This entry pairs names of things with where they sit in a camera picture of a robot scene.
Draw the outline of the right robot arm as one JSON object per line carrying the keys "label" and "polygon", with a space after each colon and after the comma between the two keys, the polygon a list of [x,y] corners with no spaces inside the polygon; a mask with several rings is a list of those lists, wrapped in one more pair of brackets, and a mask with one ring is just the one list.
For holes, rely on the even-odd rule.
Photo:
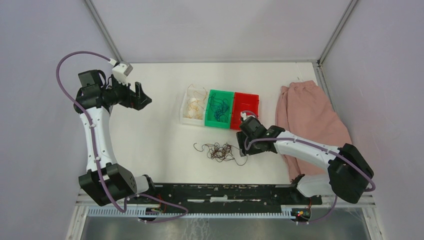
{"label": "right robot arm", "polygon": [[294,157],[326,172],[298,175],[289,189],[289,199],[302,204],[310,197],[335,195],[356,204],[363,193],[373,192],[374,172],[359,150],[352,144],[342,147],[318,143],[272,125],[266,128],[255,115],[241,113],[240,131],[236,138],[242,157],[272,152]]}

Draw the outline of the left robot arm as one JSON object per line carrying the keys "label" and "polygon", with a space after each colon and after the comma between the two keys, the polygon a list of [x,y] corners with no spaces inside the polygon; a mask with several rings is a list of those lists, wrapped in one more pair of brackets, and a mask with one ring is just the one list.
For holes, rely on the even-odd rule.
{"label": "left robot arm", "polygon": [[144,174],[135,177],[118,164],[110,135],[110,116],[115,105],[142,110],[152,102],[140,82],[135,89],[119,83],[116,78],[101,70],[88,70],[78,74],[78,90],[74,109],[83,123],[87,143],[86,173],[79,176],[80,187],[99,206],[105,206],[132,195],[149,204],[156,200],[158,191],[154,182]]}

